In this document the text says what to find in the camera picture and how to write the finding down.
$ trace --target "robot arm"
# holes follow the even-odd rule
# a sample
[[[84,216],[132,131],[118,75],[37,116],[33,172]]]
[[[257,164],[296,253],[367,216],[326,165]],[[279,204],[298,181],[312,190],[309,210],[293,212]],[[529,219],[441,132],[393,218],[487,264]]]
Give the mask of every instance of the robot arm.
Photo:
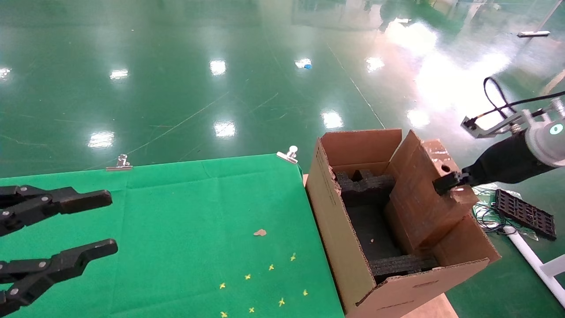
[[[552,110],[559,115],[554,121],[547,114]],[[536,121],[536,116],[543,120]],[[521,123],[526,124],[525,130],[522,130]],[[512,132],[512,136],[490,146],[474,164],[463,168],[460,173],[452,172],[433,181],[439,195],[462,185],[518,183],[565,166],[565,109],[558,98],[554,98],[546,109],[533,114],[523,110],[489,130],[477,127],[468,118],[462,127],[477,138],[493,137],[508,131]]]

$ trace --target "green epoxy floor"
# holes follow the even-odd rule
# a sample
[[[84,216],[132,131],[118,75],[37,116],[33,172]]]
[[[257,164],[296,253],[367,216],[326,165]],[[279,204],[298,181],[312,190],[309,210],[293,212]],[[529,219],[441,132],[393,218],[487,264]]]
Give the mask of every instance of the green epoxy floor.
[[[554,3],[2,0],[0,177],[101,169],[120,153],[150,165],[292,144],[307,171],[325,131],[383,127],[440,138],[464,167],[494,142],[459,128],[490,109],[484,77],[511,100],[565,89],[565,5],[550,37],[516,37]],[[555,214],[559,235],[563,178],[506,188]],[[503,259],[447,294],[459,316],[563,317],[514,246],[491,239]],[[565,253],[563,238],[529,243],[542,261]]]

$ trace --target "white rod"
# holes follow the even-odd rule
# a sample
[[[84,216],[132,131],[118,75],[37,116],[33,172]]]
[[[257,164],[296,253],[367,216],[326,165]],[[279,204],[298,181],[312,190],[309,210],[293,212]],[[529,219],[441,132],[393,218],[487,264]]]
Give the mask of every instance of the white rod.
[[[552,16],[552,14],[555,12],[555,10],[557,9],[557,7],[559,7],[559,5],[561,4],[561,1],[563,0],[557,0],[557,2],[555,3],[555,6],[553,6],[553,8],[551,9],[551,11],[549,11],[549,13],[545,16],[544,20],[540,23],[540,25],[537,26],[537,29],[534,32],[538,32],[541,30],[541,28],[544,27],[544,24],[549,20],[549,18]]]
[[[504,232],[506,232],[508,238],[510,238],[510,241],[512,241],[512,243],[516,245],[518,251],[520,251],[526,261],[528,261],[533,270],[535,270],[538,276],[540,276],[541,280],[544,281],[547,288],[549,288],[555,298],[557,298],[557,301],[559,301],[561,306],[565,308],[565,290],[563,289],[563,287],[561,287],[555,277],[550,277],[546,275],[543,270],[541,270],[543,263],[532,251],[528,243],[524,241],[522,236],[512,226],[505,226]]]
[[[547,276],[551,277],[565,272],[565,255],[548,261],[544,265],[541,265],[540,268]]]

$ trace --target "floor line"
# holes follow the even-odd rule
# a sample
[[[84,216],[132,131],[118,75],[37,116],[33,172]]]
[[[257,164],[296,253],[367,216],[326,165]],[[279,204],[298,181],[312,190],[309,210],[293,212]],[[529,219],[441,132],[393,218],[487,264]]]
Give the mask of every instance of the floor line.
[[[357,91],[359,92],[359,94],[361,95],[361,97],[365,100],[365,102],[367,103],[367,106],[369,106],[369,108],[371,109],[371,111],[373,112],[373,115],[375,115],[375,117],[377,118],[377,120],[379,121],[379,123],[381,124],[381,126],[386,129],[385,125],[383,124],[383,122],[381,121],[381,119],[379,118],[379,116],[377,115],[377,113],[375,113],[375,110],[373,109],[373,106],[371,106],[371,104],[369,104],[369,102],[367,101],[367,99],[365,98],[365,96],[363,95],[363,93],[361,92],[361,90],[359,89],[359,87],[357,86],[357,84],[355,84],[355,82],[353,81],[353,79],[351,78],[351,76],[349,76],[349,73],[347,73],[347,71],[345,70],[344,66],[341,64],[341,61],[339,58],[337,58],[337,55],[333,52],[332,48],[329,46],[329,44],[326,42],[325,43],[328,46],[328,49],[332,52],[333,57],[336,58],[337,63],[340,64],[341,69],[345,72],[345,75],[347,75],[347,77],[349,77],[349,80],[353,83],[353,86],[355,86],[355,88],[357,89]]]

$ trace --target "black plastic tray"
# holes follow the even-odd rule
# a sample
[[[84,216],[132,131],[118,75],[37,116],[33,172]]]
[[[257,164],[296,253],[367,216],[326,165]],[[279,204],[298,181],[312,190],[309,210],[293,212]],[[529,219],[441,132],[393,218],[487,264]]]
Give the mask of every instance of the black plastic tray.
[[[534,230],[539,236],[556,240],[553,216],[544,210],[526,203],[508,192],[497,190],[495,206],[503,216]]]

